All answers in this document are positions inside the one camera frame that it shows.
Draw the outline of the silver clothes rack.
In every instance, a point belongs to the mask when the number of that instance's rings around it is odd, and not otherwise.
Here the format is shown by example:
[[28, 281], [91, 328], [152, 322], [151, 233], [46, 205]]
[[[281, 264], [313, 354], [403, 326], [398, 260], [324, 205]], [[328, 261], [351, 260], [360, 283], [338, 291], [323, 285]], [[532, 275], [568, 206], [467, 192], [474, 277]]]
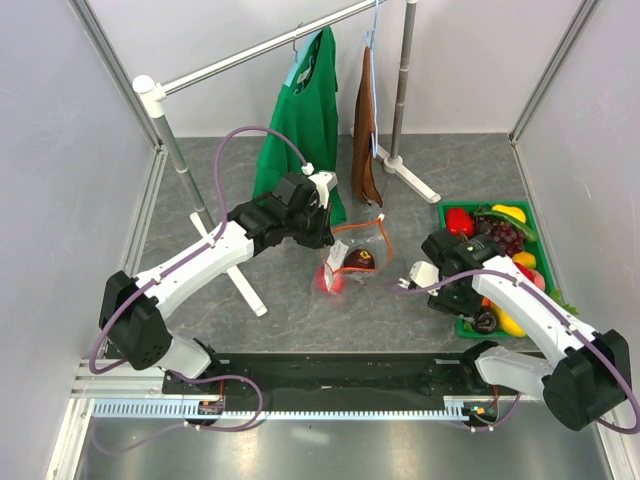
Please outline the silver clothes rack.
[[[375, 202], [379, 207], [383, 206], [383, 200], [375, 186], [372, 171], [372, 164], [377, 158], [382, 160], [385, 171], [400, 176], [427, 202], [434, 204], [441, 200], [438, 193], [404, 166], [398, 152], [418, 1], [405, 2], [390, 150], [378, 144], [373, 48], [377, 12], [371, 33], [366, 36], [355, 124], [352, 127], [352, 153], [355, 155], [352, 160], [352, 192], [358, 194], [362, 202]], [[118, 307], [118, 315], [133, 305], [134, 298], [141, 305], [144, 297], [158, 300], [157, 308], [162, 318], [168, 319], [182, 302], [224, 273], [230, 276], [253, 312], [262, 316], [267, 313], [267, 307], [241, 275], [238, 265], [271, 246], [279, 245], [284, 238], [293, 238], [299, 245], [312, 250], [323, 250], [334, 244], [333, 233], [381, 223], [384, 217], [366, 225], [351, 224], [333, 228], [346, 222], [346, 213], [337, 190], [338, 81], [335, 71], [336, 45], [330, 28], [330, 25], [343, 18], [374, 5], [377, 10], [378, 3], [361, 2], [173, 83], [162, 85], [146, 75], [134, 78], [132, 88], [161, 134], [170, 156], [177, 160], [177, 173], [186, 176], [187, 187], [196, 200], [191, 220], [199, 229], [202, 239], [159, 267], [138, 274], [135, 284], [138, 291], [125, 301], [124, 307]], [[295, 68], [292, 67], [287, 82], [281, 88], [269, 127], [238, 127], [228, 133], [219, 145], [214, 158], [214, 180], [222, 216], [214, 225], [177, 146], [161, 102], [178, 90], [309, 35], [310, 40], [303, 47], [301, 60], [294, 63]], [[227, 143], [240, 133], [249, 131], [266, 134], [257, 161], [253, 198], [229, 212], [221, 186], [219, 164]]]

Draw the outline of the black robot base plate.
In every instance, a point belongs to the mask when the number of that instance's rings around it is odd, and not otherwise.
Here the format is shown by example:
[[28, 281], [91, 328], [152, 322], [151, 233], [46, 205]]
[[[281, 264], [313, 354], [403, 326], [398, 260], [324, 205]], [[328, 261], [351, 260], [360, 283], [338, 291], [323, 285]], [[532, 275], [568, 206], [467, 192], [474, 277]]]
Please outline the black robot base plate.
[[446, 397], [492, 397], [463, 353], [227, 353], [214, 375], [254, 381], [264, 408], [435, 409]]

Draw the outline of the clear zip top bag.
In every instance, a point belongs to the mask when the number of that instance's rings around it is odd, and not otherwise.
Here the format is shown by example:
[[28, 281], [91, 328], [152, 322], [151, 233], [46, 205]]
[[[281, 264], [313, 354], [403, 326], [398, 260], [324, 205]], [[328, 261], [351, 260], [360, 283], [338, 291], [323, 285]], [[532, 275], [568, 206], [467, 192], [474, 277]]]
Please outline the clear zip top bag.
[[332, 230], [335, 243], [319, 251], [320, 266], [312, 283], [316, 292], [345, 294], [351, 283], [365, 283], [389, 266], [394, 252], [385, 219], [380, 213], [373, 220]]

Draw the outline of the light blue shirt hanger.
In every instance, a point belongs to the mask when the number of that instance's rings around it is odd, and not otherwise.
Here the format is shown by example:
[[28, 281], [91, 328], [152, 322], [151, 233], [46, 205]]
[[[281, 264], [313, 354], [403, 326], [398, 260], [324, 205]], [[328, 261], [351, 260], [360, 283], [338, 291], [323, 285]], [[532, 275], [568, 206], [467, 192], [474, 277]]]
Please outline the light blue shirt hanger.
[[316, 65], [321, 38], [322, 31], [314, 32], [309, 36], [302, 49], [296, 53], [295, 62], [284, 82], [284, 85], [293, 94], [300, 94], [310, 82]]

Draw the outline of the aluminium frame post right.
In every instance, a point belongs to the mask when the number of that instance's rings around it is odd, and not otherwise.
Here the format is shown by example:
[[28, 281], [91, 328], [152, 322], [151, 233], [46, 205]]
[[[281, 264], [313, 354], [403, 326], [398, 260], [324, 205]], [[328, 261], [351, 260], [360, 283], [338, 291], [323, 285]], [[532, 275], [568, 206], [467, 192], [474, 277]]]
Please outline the aluminium frame post right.
[[575, 13], [508, 135], [510, 144], [513, 147], [519, 143], [599, 4], [599, 0], [582, 0], [579, 2]]

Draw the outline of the green chili pepper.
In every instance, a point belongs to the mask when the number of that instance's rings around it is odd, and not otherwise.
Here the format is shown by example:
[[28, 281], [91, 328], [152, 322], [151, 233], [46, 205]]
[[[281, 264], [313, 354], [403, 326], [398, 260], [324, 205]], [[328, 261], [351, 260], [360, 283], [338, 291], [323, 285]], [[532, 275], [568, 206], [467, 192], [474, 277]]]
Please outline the green chili pepper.
[[521, 222], [517, 218], [514, 218], [503, 212], [487, 210], [487, 211], [472, 211], [471, 214], [476, 218], [488, 217], [488, 218], [498, 219], [500, 221], [510, 223], [516, 230], [521, 231], [524, 234], [524, 238], [528, 242], [537, 242], [539, 240], [539, 236], [536, 230], [534, 230], [532, 227], [525, 224], [524, 222]]

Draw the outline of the red bell pepper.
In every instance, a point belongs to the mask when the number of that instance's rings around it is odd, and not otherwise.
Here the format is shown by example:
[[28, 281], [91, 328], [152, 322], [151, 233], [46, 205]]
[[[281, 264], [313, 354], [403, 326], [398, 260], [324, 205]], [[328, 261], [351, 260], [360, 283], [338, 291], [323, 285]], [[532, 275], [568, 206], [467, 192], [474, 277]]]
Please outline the red bell pepper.
[[474, 221], [463, 208], [450, 208], [445, 215], [446, 229], [454, 236], [472, 237], [475, 232]]

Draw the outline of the purple grape bunch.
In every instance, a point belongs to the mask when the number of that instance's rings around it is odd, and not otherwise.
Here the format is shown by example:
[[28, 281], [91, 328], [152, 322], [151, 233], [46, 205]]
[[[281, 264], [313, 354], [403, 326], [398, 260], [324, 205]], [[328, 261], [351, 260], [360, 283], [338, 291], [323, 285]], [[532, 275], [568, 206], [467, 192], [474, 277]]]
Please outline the purple grape bunch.
[[475, 232], [484, 234], [501, 246], [509, 257], [524, 250], [525, 233], [511, 220], [492, 215], [473, 214]]

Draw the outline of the red apple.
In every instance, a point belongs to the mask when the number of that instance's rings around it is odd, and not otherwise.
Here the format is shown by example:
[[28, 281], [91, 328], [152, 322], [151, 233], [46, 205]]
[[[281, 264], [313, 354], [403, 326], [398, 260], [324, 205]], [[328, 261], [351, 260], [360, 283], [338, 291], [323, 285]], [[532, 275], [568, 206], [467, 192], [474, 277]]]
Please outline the red apple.
[[345, 285], [346, 279], [341, 272], [328, 272], [324, 266], [321, 266], [314, 276], [314, 286], [324, 294], [341, 294]]

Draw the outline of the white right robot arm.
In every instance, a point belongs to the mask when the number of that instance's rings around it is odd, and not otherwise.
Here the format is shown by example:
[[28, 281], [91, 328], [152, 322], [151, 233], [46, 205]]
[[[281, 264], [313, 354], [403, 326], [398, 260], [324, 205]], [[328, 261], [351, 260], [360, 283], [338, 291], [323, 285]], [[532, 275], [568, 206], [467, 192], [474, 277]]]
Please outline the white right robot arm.
[[439, 229], [421, 249], [427, 258], [412, 266], [410, 285], [412, 292], [428, 294], [430, 308], [471, 319], [489, 299], [542, 354], [533, 357], [486, 341], [458, 368], [465, 391], [477, 394], [499, 385], [539, 398], [573, 431], [602, 423], [623, 402], [639, 410], [629, 345], [616, 330], [601, 333], [571, 314], [485, 235], [463, 241]]

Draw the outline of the green fruit tray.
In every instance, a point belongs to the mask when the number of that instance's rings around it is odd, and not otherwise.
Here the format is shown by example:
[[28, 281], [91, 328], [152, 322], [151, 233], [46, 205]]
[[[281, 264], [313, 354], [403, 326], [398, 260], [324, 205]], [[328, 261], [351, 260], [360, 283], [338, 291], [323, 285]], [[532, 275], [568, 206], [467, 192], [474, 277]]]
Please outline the green fruit tray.
[[[533, 211], [530, 205], [527, 202], [499, 202], [499, 204], [509, 205], [509, 206], [517, 206], [521, 208], [526, 216], [527, 222], [525, 224], [532, 227], [537, 231], [538, 229], [534, 220]], [[490, 210], [490, 207], [495, 205], [494, 203], [485, 204], [478, 202], [445, 202], [439, 207], [439, 218], [441, 226], [445, 226], [445, 215], [446, 212], [450, 208], [460, 207], [465, 209], [470, 215], [472, 211], [478, 211], [480, 207], [483, 208], [483, 211]], [[544, 252], [544, 248], [542, 246], [542, 242], [539, 238], [537, 242], [528, 242], [525, 240], [524, 250], [520, 253], [516, 254], [515, 260], [508, 260], [506, 257], [495, 257], [483, 263], [483, 267], [488, 269], [490, 272], [498, 272], [501, 271], [505, 275], [509, 275], [511, 277], [515, 277], [517, 280], [521, 280], [521, 287], [525, 285], [535, 286], [536, 283], [533, 281], [533, 278], [543, 279], [544, 280], [544, 289], [535, 288], [538, 293], [545, 292], [547, 297], [550, 297], [550, 293], [554, 290], [554, 282], [551, 275], [551, 268], [549, 266], [549, 262], [547, 261], [546, 254]], [[507, 310], [504, 310], [509, 316], [514, 311], [514, 306], [512, 304], [509, 305]], [[505, 333], [499, 327], [498, 331], [490, 334], [481, 334], [472, 329], [469, 322], [467, 322], [463, 317], [459, 317], [456, 320], [456, 330], [459, 337], [462, 338], [471, 338], [471, 339], [489, 339], [495, 340], [498, 338], [524, 338], [524, 337], [513, 337]]]

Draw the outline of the dark purple mangosteen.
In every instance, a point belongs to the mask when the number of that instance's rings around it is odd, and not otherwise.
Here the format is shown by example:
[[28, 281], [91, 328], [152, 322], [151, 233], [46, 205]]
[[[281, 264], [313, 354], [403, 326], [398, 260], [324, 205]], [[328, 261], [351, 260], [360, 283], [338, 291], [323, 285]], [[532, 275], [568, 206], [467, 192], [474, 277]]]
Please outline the dark purple mangosteen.
[[343, 261], [344, 268], [374, 270], [376, 262], [373, 254], [367, 249], [357, 248], [348, 253]]

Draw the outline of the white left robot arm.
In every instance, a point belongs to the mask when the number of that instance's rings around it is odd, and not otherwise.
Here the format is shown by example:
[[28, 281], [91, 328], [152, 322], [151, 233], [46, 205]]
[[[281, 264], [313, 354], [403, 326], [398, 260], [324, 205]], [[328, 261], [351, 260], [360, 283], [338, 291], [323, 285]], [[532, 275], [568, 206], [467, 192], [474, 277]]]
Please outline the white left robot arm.
[[171, 333], [167, 319], [219, 275], [286, 238], [314, 250], [332, 245], [330, 192], [336, 185], [333, 172], [289, 173], [274, 191], [237, 205], [225, 224], [173, 258], [134, 277], [112, 274], [103, 294], [100, 338], [135, 370], [173, 370], [196, 392], [211, 392], [220, 378], [211, 350]]

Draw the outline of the aluminium frame post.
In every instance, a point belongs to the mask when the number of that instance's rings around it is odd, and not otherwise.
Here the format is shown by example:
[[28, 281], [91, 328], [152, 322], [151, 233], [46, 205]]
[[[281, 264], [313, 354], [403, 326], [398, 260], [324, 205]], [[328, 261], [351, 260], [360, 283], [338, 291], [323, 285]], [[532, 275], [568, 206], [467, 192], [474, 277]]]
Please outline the aluminium frame post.
[[163, 146], [163, 142], [158, 135], [153, 122], [148, 117], [138, 95], [134, 92], [129, 75], [121, 63], [90, 2], [87, 0], [69, 0], [68, 3], [80, 20], [85, 32], [89, 36], [101, 60], [111, 75], [111, 78], [114, 80], [118, 90], [125, 99], [126, 104], [131, 109], [139, 126], [142, 128], [144, 135], [155, 149], [161, 148]]
[[582, 0], [579, 2], [575, 13], [508, 135], [510, 144], [513, 147], [519, 143], [599, 4], [599, 0]]

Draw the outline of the yellow mango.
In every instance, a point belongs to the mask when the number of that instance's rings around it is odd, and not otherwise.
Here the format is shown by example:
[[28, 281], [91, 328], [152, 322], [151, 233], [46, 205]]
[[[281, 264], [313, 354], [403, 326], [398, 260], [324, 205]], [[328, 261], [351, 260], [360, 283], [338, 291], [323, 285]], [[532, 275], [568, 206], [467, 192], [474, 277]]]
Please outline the yellow mango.
[[497, 316], [502, 331], [513, 337], [526, 336], [526, 332], [501, 307], [492, 304], [491, 308]]

